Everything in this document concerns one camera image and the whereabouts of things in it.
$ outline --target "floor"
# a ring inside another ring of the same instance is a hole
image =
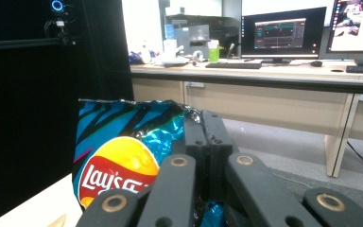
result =
[[[265,165],[321,182],[363,191],[363,161],[347,146],[339,175],[328,177],[322,134],[224,119],[240,151],[259,157]],[[363,156],[363,141],[349,139]]]

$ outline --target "chip bag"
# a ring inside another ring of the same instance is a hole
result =
[[[85,209],[112,188],[137,193],[154,182],[183,119],[196,110],[174,101],[79,101],[73,188]]]

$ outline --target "cup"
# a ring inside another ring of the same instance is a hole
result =
[[[219,40],[211,40],[208,42],[209,61],[219,61]]]

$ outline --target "white wall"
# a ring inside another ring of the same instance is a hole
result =
[[[129,51],[139,51],[143,43],[163,51],[158,0],[122,0]]]
[[[222,0],[170,0],[170,7],[184,7],[185,15],[222,16]]]

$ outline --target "white desk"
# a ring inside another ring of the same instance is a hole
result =
[[[2,216],[0,227],[44,227],[62,215],[66,215],[63,226],[74,227],[81,214],[69,174]]]
[[[134,98],[173,99],[224,118],[325,134],[327,174],[337,177],[350,132],[357,131],[353,122],[360,122],[355,120],[359,94],[333,89],[362,86],[363,74],[344,72],[353,61],[325,61],[322,67],[309,62],[251,70],[208,69],[205,62],[170,68],[133,65]],[[211,79],[203,88],[188,86],[190,81]],[[274,86],[267,87],[267,82]],[[296,85],[290,88],[289,83]],[[363,139],[363,129],[354,135]]]

